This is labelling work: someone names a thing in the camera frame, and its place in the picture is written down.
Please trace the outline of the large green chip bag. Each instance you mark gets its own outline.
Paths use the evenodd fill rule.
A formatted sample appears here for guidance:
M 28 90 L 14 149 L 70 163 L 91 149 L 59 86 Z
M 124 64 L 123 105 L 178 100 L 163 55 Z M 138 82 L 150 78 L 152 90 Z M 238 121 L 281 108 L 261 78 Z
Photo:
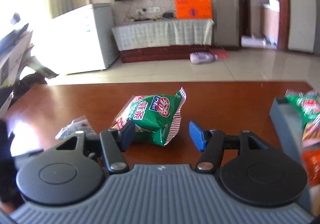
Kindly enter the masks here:
M 175 95 L 132 96 L 116 115 L 111 127 L 120 130 L 132 121 L 135 140 L 166 146 L 180 130 L 181 109 L 186 99 L 183 88 Z

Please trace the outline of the orange snack packet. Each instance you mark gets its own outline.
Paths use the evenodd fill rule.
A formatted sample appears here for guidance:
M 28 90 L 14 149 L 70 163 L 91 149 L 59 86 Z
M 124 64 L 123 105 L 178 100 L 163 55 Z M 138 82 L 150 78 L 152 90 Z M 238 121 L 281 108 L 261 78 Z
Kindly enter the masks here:
M 302 153 L 305 169 L 308 175 L 310 187 L 319 184 L 319 171 L 320 171 L 320 150 L 314 149 Z

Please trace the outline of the newspaper print pyramid packet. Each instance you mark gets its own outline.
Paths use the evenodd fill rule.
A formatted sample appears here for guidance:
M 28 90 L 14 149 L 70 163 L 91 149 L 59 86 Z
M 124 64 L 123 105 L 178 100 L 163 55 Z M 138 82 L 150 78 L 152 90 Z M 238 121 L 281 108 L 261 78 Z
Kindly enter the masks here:
M 87 136 L 93 136 L 97 134 L 89 124 L 87 117 L 84 115 L 72 120 L 70 124 L 62 127 L 56 134 L 55 139 L 63 140 L 77 131 L 83 131 Z

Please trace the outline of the blue grey tray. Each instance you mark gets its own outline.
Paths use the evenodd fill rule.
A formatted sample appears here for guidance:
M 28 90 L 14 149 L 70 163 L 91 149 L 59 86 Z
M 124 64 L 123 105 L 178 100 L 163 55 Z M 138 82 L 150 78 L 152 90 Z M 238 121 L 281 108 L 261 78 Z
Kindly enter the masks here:
M 270 113 L 282 151 L 303 166 L 302 120 L 295 108 L 284 97 L 276 97 Z

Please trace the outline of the pink floor mat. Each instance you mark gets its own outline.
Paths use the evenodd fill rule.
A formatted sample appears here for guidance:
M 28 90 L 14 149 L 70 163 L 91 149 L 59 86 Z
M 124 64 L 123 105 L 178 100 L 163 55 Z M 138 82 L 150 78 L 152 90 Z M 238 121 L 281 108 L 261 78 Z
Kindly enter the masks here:
M 210 54 L 216 59 L 228 59 L 229 54 L 223 48 L 210 48 Z

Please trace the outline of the green chip bag in tray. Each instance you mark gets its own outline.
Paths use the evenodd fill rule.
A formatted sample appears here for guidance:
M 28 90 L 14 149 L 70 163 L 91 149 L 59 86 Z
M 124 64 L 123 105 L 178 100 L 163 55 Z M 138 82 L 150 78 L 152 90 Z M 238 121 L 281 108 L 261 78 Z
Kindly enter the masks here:
M 319 93 L 315 90 L 302 93 L 288 89 L 285 99 L 300 114 L 302 120 L 302 146 L 319 143 Z

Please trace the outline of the white chest freezer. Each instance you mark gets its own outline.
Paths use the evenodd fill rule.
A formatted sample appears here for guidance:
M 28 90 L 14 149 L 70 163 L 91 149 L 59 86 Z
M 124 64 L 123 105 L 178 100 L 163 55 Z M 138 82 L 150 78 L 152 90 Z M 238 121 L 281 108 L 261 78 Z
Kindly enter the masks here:
M 105 70 L 120 57 L 113 27 L 111 4 L 88 4 L 34 30 L 32 51 L 57 74 Z

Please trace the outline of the cloth covered TV cabinet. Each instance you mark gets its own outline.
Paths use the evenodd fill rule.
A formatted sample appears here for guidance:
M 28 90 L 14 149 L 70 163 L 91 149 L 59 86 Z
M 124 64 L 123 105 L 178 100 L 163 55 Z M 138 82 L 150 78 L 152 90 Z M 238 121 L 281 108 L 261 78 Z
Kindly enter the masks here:
M 112 28 L 123 63 L 188 59 L 212 47 L 211 19 L 132 22 Z

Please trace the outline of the black router box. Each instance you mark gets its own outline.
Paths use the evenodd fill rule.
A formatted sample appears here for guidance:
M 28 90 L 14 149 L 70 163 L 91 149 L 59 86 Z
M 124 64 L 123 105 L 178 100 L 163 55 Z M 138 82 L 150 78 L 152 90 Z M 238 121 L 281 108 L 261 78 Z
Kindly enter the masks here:
M 176 16 L 173 12 L 166 12 L 163 13 L 162 18 L 163 19 L 174 19 Z

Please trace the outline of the orange gift box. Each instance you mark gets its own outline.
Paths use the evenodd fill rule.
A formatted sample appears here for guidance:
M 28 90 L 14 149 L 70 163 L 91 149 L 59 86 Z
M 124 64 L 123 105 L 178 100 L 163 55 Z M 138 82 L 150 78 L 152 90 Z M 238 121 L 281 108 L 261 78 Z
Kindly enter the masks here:
M 211 0 L 175 0 L 176 16 L 185 19 L 212 19 Z

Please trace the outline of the white wall power strip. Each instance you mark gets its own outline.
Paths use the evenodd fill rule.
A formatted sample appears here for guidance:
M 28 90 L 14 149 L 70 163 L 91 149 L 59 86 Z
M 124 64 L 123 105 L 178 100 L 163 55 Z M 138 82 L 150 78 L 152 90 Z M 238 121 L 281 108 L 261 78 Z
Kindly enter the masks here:
M 161 8 L 160 7 L 149 7 L 149 8 L 140 8 L 136 9 L 137 15 L 144 15 L 144 14 L 155 14 L 160 13 Z

